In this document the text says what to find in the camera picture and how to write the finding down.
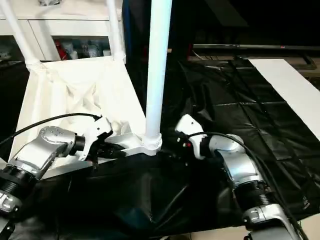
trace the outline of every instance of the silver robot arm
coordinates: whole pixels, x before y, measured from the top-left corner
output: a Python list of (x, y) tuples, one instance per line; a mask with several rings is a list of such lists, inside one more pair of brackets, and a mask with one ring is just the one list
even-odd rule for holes
[(77, 154), (78, 160), (84, 161), (90, 156), (91, 147), (96, 143), (101, 145), (112, 133), (108, 120), (101, 117), (83, 136), (57, 126), (46, 126), (37, 138), (24, 145), (0, 170), (0, 240), (9, 239), (15, 229), (12, 216), (57, 157)]
[(57, 157), (82, 151), (85, 138), (57, 126), (42, 128), (0, 171), (0, 211), (17, 211)]
[[(203, 132), (201, 125), (190, 115), (184, 115), (176, 126), (177, 132), (191, 135)], [(233, 134), (229, 136), (243, 140)], [(205, 134), (189, 138), (197, 159), (205, 158), (202, 153), (223, 159), (235, 199), (242, 210), (242, 219), (250, 231), (249, 240), (300, 240), (274, 193), (260, 174), (255, 162), (237, 142), (223, 136)]]

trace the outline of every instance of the black plastic sheet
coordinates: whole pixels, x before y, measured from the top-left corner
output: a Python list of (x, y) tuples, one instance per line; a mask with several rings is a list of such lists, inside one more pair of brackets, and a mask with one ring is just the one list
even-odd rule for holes
[[(12, 239), (148, 239), (242, 225), (217, 162), (196, 160), (176, 142), (173, 128), (186, 113), (206, 131), (241, 136), (271, 169), (298, 219), (318, 213), (319, 141), (248, 61), (205, 64), (212, 67), (168, 62), (157, 156), (139, 154), (101, 164), (97, 172), (87, 168), (42, 180)], [(128, 62), (127, 70), (145, 108), (147, 63)], [(9, 83), (10, 76), (1, 81)]]

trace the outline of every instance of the white pole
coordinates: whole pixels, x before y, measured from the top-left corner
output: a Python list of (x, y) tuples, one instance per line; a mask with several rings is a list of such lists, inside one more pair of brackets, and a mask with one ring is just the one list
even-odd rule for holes
[(8, 0), (0, 0), (0, 7), (5, 15), (6, 20), (13, 30), (13, 35), (24, 57), (25, 65), (28, 67), (40, 64), (40, 61), (34, 55), (21, 27), (17, 17)]
[(146, 129), (142, 139), (145, 153), (155, 155), (160, 150), (161, 111), (164, 94), (172, 0), (152, 0), (148, 85), (146, 99)]
[(119, 21), (115, 0), (106, 0), (106, 6), (109, 13), (109, 21), (111, 26), (111, 53), (114, 60), (124, 60), (125, 53), (122, 49), (122, 42), (120, 37)]

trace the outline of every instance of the white cloth bag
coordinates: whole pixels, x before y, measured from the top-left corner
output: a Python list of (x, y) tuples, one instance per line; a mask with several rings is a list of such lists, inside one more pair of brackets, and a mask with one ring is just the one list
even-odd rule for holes
[[(102, 115), (117, 135), (129, 130), (141, 138), (145, 133), (146, 118), (126, 67), (113, 57), (46, 62), (42, 69), (30, 71), (17, 130), (68, 113)], [(32, 128), (15, 138), (10, 157), (44, 126), (59, 126), (81, 135), (93, 121), (72, 116)]]

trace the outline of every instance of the black cable wire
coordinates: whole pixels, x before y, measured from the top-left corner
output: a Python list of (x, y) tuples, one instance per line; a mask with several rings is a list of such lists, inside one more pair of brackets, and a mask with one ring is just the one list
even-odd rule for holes
[[(287, 204), (285, 198), (283, 197), (283, 195), (282, 195), (282, 193), (280, 191), (280, 188), (279, 188), (279, 186), (278, 186), (273, 174), (271, 173), (269, 167), (266, 165), (266, 163), (264, 161), (262, 161), (259, 158), (257, 158), (256, 155), (243, 142), (241, 142), (240, 140), (236, 139), (233, 136), (230, 136), (230, 135), (227, 135), (227, 134), (224, 134), (224, 133), (220, 133), (220, 132), (202, 131), (202, 132), (197, 132), (197, 133), (193, 133), (193, 134), (187, 135), (187, 138), (189, 139), (189, 138), (191, 138), (193, 136), (197, 136), (197, 135), (209, 135), (209, 136), (217, 135), (217, 136), (222, 136), (222, 137), (225, 137), (227, 139), (230, 139), (230, 140), (236, 142), (241, 147), (243, 147), (246, 150), (246, 152), (250, 155), (250, 157), (252, 158), (254, 163), (256, 164), (256, 166), (259, 169), (260, 173), (264, 175), (263, 179), (266, 181), (266, 183), (269, 185), (269, 187), (271, 187), (271, 186), (274, 187), (274, 190), (275, 190), (274, 192), (278, 196), (278, 201), (279, 201), (280, 205), (282, 206), (284, 212), (289, 217), (289, 219), (291, 219), (292, 226), (296, 230), (298, 230), (298, 233), (301, 235), (303, 240), (309, 240), (309, 238), (307, 237), (306, 233), (304, 232), (304, 230), (299, 225), (299, 223), (296, 220), (296, 218), (293, 216), (293, 214), (291, 213), (291, 211), (287, 207), (288, 204)], [(261, 164), (263, 165), (264, 169), (266, 169), (267, 174), (271, 178), (272, 184), (270, 184), (270, 181), (269, 181), (268, 177), (263, 172), (263, 168), (262, 168)]]
[(67, 117), (72, 117), (72, 116), (92, 117), (92, 118), (94, 118), (95, 121), (100, 118), (100, 116), (97, 116), (97, 115), (93, 115), (93, 114), (90, 114), (90, 113), (80, 113), (80, 112), (78, 112), (78, 113), (68, 113), (68, 114), (63, 114), (63, 115), (59, 115), (59, 116), (50, 117), (50, 118), (47, 118), (45, 120), (38, 121), (38, 122), (33, 123), (33, 124), (29, 125), (29, 126), (26, 126), (26, 127), (22, 128), (22, 129), (20, 129), (19, 131), (16, 131), (14, 134), (12, 134), (12, 135), (8, 136), (6, 139), (2, 140), (0, 142), (0, 146), (2, 144), (4, 144), (5, 142), (7, 142), (8, 140), (13, 139), (15, 136), (18, 136), (19, 134), (22, 134), (23, 132), (25, 132), (25, 131), (27, 131), (29, 129), (32, 129), (32, 128), (36, 127), (36, 126), (39, 126), (41, 124), (44, 124), (44, 123), (47, 123), (47, 122), (50, 122), (50, 121), (53, 121), (53, 120), (56, 120), (56, 119), (62, 119), (62, 118), (67, 118)]

